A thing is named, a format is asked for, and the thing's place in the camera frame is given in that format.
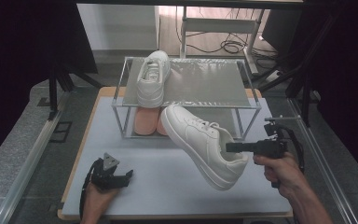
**shoelace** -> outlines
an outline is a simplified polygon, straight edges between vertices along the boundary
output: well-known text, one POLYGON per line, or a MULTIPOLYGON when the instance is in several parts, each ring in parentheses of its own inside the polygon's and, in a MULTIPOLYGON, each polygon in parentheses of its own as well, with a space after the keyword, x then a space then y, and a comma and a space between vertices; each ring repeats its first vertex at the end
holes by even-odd
POLYGON ((194 120, 195 120, 196 122, 198 122, 198 123, 203 124, 206 131, 208 131, 209 128, 219 127, 219 124, 216 123, 216 122, 210 123, 210 122, 205 121, 205 120, 203 120, 203 119, 194 119, 194 120))
POLYGON ((145 79, 147 79, 147 80, 157 80, 158 79, 158 63, 156 63, 156 62, 147 63, 147 71, 145 74, 145 79))

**black cable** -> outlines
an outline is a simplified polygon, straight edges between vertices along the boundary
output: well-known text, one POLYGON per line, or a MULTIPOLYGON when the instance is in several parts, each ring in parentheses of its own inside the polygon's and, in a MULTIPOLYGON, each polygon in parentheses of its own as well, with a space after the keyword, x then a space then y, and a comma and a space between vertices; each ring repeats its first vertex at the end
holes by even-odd
POLYGON ((305 172, 304 148, 302 147, 300 142, 298 142, 295 132, 293 130, 287 128, 284 125, 281 125, 281 124, 275 124, 275 125, 278 126, 279 130, 285 130, 289 134, 290 140, 292 140, 293 144, 295 145, 296 154, 297 154, 297 158, 298 158, 298 168, 300 169, 301 173, 304 174, 304 172, 305 172))
POLYGON ((89 182, 91 181, 92 171, 94 170, 98 162, 99 160, 95 161, 91 165, 91 167, 89 168, 89 172, 87 173, 86 178, 84 179, 83 187, 80 193, 80 203, 79 203, 80 220, 83 219, 83 208, 84 208, 84 203, 86 202, 86 189, 87 186, 89 185, 89 182))
POLYGON ((231 14, 232 15, 232 9, 228 12, 228 14, 225 16, 225 19, 227 18, 227 16, 229 15, 229 14, 231 14))
MULTIPOLYGON (((176 7, 175 9, 175 31, 176 31, 176 36, 178 37, 178 40, 180 43, 182 43, 182 40, 181 38, 179 37, 179 33, 178 33, 178 28, 177 28, 177 10, 178 10, 178 7, 176 7)), ((239 14, 240 14, 240 8, 238 9, 237 11, 237 15, 235 17, 235 19, 238 18, 239 14)), ((253 17, 253 14, 254 14, 255 10, 253 9, 252 10, 252 14, 251 14, 251 18, 253 17)), ((195 35, 203 35, 203 34, 207 34, 209 32, 200 32, 200 33, 196 33, 196 34, 193 34, 193 35, 186 35, 186 37, 190 37, 190 36, 195 36, 195 35)), ((227 53, 230 53, 230 54, 237 54, 241 51, 243 51, 245 49, 245 47, 247 46, 247 41, 248 41, 248 37, 249 35, 247 34, 246 35, 246 40, 243 40, 242 38, 240 38, 238 35, 236 34, 232 34, 232 33, 229 33, 227 35, 227 38, 226 40, 222 41, 220 43, 220 48, 219 49, 215 49, 215 50, 204 50, 204 49, 199 49, 193 45, 188 45, 186 44, 187 47, 191 47, 193 49, 197 49, 201 52, 204 52, 204 53, 215 53, 221 49, 223 49, 225 52, 227 53), (234 35, 236 36, 240 41, 234 41, 234 40, 228 40, 230 38, 231 35, 234 35)), ((276 52, 276 51, 272 51, 272 50, 263 50, 263 49, 255 49, 255 50, 259 50, 259 51, 265 51, 265 52, 276 52)), ((268 57, 268 55, 262 55, 260 53, 253 53, 255 56, 260 56, 260 57, 268 57)))
POLYGON ((276 55, 276 54, 273 54, 273 55, 261 54, 261 53, 258 53, 258 52, 255 51, 255 50, 252 50, 252 54, 253 54, 255 57, 262 58, 262 59, 275 60, 275 59, 277 58, 277 55, 276 55))

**metal frame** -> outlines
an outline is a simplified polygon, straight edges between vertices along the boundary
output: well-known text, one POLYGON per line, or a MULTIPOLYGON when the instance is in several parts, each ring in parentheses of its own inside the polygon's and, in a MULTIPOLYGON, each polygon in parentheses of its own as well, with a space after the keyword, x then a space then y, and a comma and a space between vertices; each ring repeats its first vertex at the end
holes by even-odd
MULTIPOLYGON (((293 114, 295 116, 299 116, 297 113, 297 111, 299 111, 297 102, 294 99, 288 99, 288 104, 292 109, 293 114)), ((336 180, 332 170, 330 169, 330 166, 328 165, 328 162, 324 157, 324 154, 322 153, 318 142, 313 136, 312 130, 303 120, 298 119, 296 122, 300 127, 308 146, 310 147, 310 152, 312 153, 313 158, 315 159, 319 169, 321 170, 322 176, 324 177, 324 181, 326 182, 326 185, 329 188, 329 191, 332 194, 333 199, 335 200, 338 210, 341 213, 345 223, 358 223, 356 215, 353 213, 353 210, 351 208, 351 204, 346 197, 344 190, 338 184, 338 181, 336 180)))
POLYGON ((42 132, 37 137, 34 146, 31 148, 25 163, 22 165, 19 174, 16 176, 16 179, 8 190, 8 193, 0 206, 0 223, 8 223, 10 221, 17 204, 21 199, 21 195, 27 188, 28 182, 34 173, 34 169, 45 151, 48 140, 54 132, 57 122, 60 120, 62 111, 65 109, 65 105, 69 99, 69 95, 69 92, 63 94, 57 107, 57 112, 54 113, 51 120, 46 122, 42 132))
POLYGON ((332 7, 330 1, 302 0, 55 0, 84 4, 144 5, 144 6, 183 6, 183 7, 243 7, 264 9, 302 9, 305 7, 332 7))
MULTIPOLYGON (((120 132, 121 132, 121 137, 122 138, 167 138, 166 136, 157 135, 157 134, 152 134, 152 135, 148 135, 148 136, 142 136, 142 135, 131 135, 131 133, 128 133, 129 123, 130 123, 130 119, 131 119, 131 111, 133 109, 136 109, 136 106, 129 106, 129 105, 120 104, 120 102, 118 100, 118 92, 119 92, 119 89, 120 89, 120 87, 122 85, 122 80, 123 80, 123 76, 124 76, 124 73, 125 73, 126 69, 127 69, 128 72, 130 72, 129 60, 131 60, 131 59, 133 59, 133 57, 126 57, 125 58, 124 65, 123 65, 123 68, 121 70, 121 76, 120 76, 120 79, 118 80, 117 88, 116 88, 116 91, 115 91, 115 94, 114 94, 114 97, 113 97, 113 101, 112 101, 112 104, 111 104, 111 106, 113 108, 113 111, 115 113, 118 128, 120 129, 120 132), (117 111, 118 108, 127 108, 127 114, 126 114, 124 120, 120 119, 120 116, 119 116, 118 111, 117 111)), ((249 73, 250 73, 249 66, 247 66, 247 64, 244 62, 244 60, 236 60, 236 64, 239 67, 239 71, 240 71, 241 76, 245 75, 248 78, 248 80, 251 80, 250 77, 249 77, 249 73)), ((231 108, 231 109, 235 110, 235 115, 236 116, 234 116, 233 118, 236 119, 236 121, 239 123, 239 129, 237 131, 240 131, 240 137, 234 137, 235 140, 241 140, 241 141, 245 140, 247 133, 250 131, 252 125, 255 122, 255 119, 256 119, 258 113, 261 110, 261 104, 258 101, 257 94, 255 93, 255 89, 254 89, 251 81, 249 82, 249 85, 251 87, 252 94, 253 94, 253 96, 255 98, 255 105, 250 105, 250 106, 247 106, 247 107, 232 107, 231 108), (241 116, 240 116, 240 110, 243 110, 243 109, 253 109, 253 110, 255 110, 255 113, 252 116, 252 119, 249 122, 249 125, 246 127, 245 130, 242 127, 241 116)))
POLYGON ((180 49, 180 58, 186 57, 186 32, 250 34, 251 37, 249 44, 247 47, 245 47, 243 52, 252 75, 258 75, 258 70, 255 66, 255 61, 252 56, 252 48, 255 43, 263 15, 264 9, 261 9, 260 14, 255 21, 188 18, 187 9, 184 7, 182 17, 182 43, 180 49))

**black curtain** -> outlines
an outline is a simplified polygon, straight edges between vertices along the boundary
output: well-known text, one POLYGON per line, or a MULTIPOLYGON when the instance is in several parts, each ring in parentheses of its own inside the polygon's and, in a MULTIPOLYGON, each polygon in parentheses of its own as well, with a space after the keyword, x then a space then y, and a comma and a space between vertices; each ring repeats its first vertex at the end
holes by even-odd
POLYGON ((76 4, 0 1, 0 146, 54 64, 97 73, 76 4))
POLYGON ((358 1, 350 1, 315 57, 324 119, 358 161, 358 1))

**floor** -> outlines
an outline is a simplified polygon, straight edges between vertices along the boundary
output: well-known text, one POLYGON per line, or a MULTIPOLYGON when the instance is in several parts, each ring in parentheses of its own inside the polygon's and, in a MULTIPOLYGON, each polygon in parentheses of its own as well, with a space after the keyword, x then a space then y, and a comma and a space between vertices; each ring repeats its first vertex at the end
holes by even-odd
MULTIPOLYGON (((167 11, 174 12, 175 8, 166 8, 167 11)), ((201 10, 195 8, 193 13, 202 13, 203 16, 210 15, 204 8, 201 10)), ((219 15, 226 16, 226 13, 219 13, 219 15)), ((164 20, 161 20, 161 34, 164 30, 164 20)), ((164 35, 175 40, 175 35, 170 30, 170 35, 164 35)), ((200 38, 199 42, 210 42, 200 38)), ((164 49, 164 40, 161 39, 160 48, 164 49)), ((212 49, 213 46, 202 46, 206 49, 212 49)), ((178 55, 176 48, 166 49, 170 55, 178 55)), ((199 52, 188 52, 190 56, 202 55, 199 52)), ((148 52, 120 52, 116 54, 118 58, 121 56, 135 55, 146 56, 148 52)), ((242 57, 240 55, 233 56, 225 54, 222 57, 242 57)), ((107 63, 104 60, 98 62, 98 75, 92 75, 95 79, 107 86, 115 86, 118 81, 118 76, 121 72, 122 63, 107 63)), ((260 65, 269 67, 272 65, 270 61, 260 62, 260 65)), ((258 67, 260 71, 265 71, 264 68, 258 67)), ((68 104, 63 110, 60 122, 72 122, 71 131, 63 143, 49 142, 44 150, 40 161, 34 170, 34 174, 27 185, 26 190, 22 194, 21 200, 14 210, 10 223, 73 223, 73 221, 64 221, 57 218, 57 210, 62 206, 61 198, 63 190, 76 158, 76 153, 81 143, 84 130, 86 129, 88 119, 90 117, 93 102, 98 94, 98 90, 92 87, 87 82, 78 77, 72 77, 76 84, 75 90, 69 95, 68 104)), ((263 96, 268 100, 268 106, 273 116, 291 116, 291 110, 287 99, 285 99, 283 91, 288 82, 282 83, 276 88, 263 93, 263 96)), ((48 106, 39 104, 44 99, 48 98, 48 83, 42 82, 34 86, 30 92, 30 102, 25 108, 22 116, 18 120, 16 126, 8 136, 7 140, 0 147, 0 204, 7 196, 11 184, 16 179, 21 165, 26 161, 26 158, 37 140, 38 135, 42 131, 46 119, 48 117, 48 106)), ((296 123, 287 122, 297 133, 301 133, 296 123)), ((330 164, 329 168, 335 175, 340 185, 340 190, 351 204, 353 213, 358 218, 358 164, 353 159, 348 150, 343 146, 339 139, 334 135, 334 132, 326 125, 322 116, 319 114, 316 105, 310 106, 310 124, 314 134, 314 138, 318 142, 318 147, 324 153, 325 159, 330 164)), ((299 134, 299 141, 306 142, 302 134, 299 134)), ((59 133, 54 133, 50 139, 61 138, 59 133)), ((320 195, 325 207, 329 211, 335 223, 345 223, 341 211, 337 208, 337 198, 332 194, 329 185, 324 181, 324 172, 320 170, 315 160, 315 155, 310 150, 306 150, 306 176, 310 181, 311 186, 320 195)), ((244 221, 241 219, 225 219, 225 220, 163 220, 163 221, 117 221, 115 223, 256 223, 257 221, 269 221, 271 223, 293 223, 292 219, 285 218, 247 218, 244 221)))

